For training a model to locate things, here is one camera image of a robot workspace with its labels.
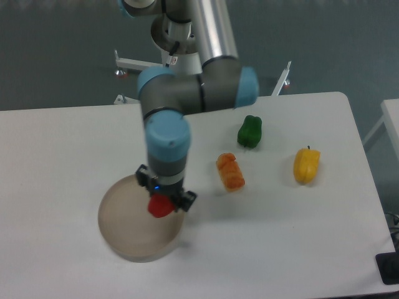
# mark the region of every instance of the blue joint cap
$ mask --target blue joint cap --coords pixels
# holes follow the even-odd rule
[[[132,19],[134,19],[135,17],[133,17],[131,14],[129,14],[126,9],[125,6],[123,6],[123,0],[118,0],[118,6],[119,6],[119,10],[122,13],[122,15],[124,17],[131,17]]]
[[[168,67],[149,67],[142,71],[137,79],[137,93],[140,97],[140,92],[143,89],[144,85],[146,85],[151,79],[154,79],[160,75],[173,75],[175,76],[174,71],[169,69]]]
[[[252,67],[243,67],[239,79],[235,108],[250,106],[259,96],[259,82]]]
[[[145,126],[147,151],[162,162],[175,162],[187,156],[191,144],[190,126],[183,114],[163,110],[150,117]]]

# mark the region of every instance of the yellow pepper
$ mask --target yellow pepper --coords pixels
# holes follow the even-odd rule
[[[317,174],[320,151],[302,148],[298,151],[294,161],[294,177],[299,183],[311,182]]]

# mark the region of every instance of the metal stand leg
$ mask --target metal stand leg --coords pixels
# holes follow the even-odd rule
[[[139,104],[139,100],[135,100],[134,98],[125,97],[125,95],[118,95],[114,101],[114,104],[121,105],[121,104]]]
[[[366,137],[362,140],[364,151],[367,152],[375,144],[375,142],[384,134],[386,131],[384,124],[384,116],[377,121],[373,128],[368,132]]]
[[[288,74],[289,74],[289,67],[291,66],[291,61],[288,62],[287,67],[282,71],[281,76],[279,81],[277,82],[276,87],[274,87],[274,90],[272,92],[272,95],[279,95],[281,92],[281,88],[283,86],[288,86],[289,85],[289,80],[287,79]]]
[[[161,67],[162,64],[154,64],[153,62],[146,62],[141,60],[133,60],[126,58],[119,58],[118,52],[115,50],[115,63],[119,69],[142,71],[149,67]]]

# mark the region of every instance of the green pepper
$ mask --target green pepper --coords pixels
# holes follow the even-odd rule
[[[248,148],[255,148],[262,138],[262,120],[248,115],[238,131],[237,142]]]

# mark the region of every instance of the red pepper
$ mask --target red pepper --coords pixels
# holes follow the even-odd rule
[[[154,193],[148,203],[148,211],[155,218],[165,217],[174,210],[175,206],[169,200],[169,197],[162,194]]]

